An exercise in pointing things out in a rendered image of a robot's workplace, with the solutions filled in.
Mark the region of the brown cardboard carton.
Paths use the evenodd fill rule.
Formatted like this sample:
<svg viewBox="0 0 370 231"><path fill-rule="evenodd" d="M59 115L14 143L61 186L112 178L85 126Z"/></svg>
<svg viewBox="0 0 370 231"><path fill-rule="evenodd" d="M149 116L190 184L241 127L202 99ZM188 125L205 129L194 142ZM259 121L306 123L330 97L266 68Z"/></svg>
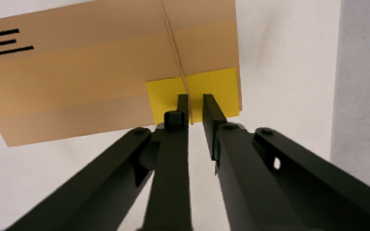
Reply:
<svg viewBox="0 0 370 231"><path fill-rule="evenodd" d="M235 0L162 0L184 75L236 67ZM145 82L182 76L158 0L93 0L0 18L7 147L155 125Z"/></svg>

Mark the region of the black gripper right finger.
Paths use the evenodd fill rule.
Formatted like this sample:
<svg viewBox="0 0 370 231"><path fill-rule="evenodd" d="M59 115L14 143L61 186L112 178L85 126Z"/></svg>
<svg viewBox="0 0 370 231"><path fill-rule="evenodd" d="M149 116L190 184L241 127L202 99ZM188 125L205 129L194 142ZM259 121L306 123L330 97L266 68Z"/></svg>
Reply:
<svg viewBox="0 0 370 231"><path fill-rule="evenodd" d="M227 121L213 94L202 124L230 231L370 231L370 186L352 174L275 129Z"/></svg>

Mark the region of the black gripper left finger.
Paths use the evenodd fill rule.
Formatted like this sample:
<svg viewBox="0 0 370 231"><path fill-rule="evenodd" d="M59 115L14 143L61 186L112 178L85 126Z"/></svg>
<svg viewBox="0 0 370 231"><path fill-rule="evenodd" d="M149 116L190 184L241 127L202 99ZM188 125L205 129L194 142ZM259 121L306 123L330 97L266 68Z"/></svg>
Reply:
<svg viewBox="0 0 370 231"><path fill-rule="evenodd" d="M136 231L194 231L188 157L188 94L178 94L154 132L129 130L4 231L118 231L152 174Z"/></svg>

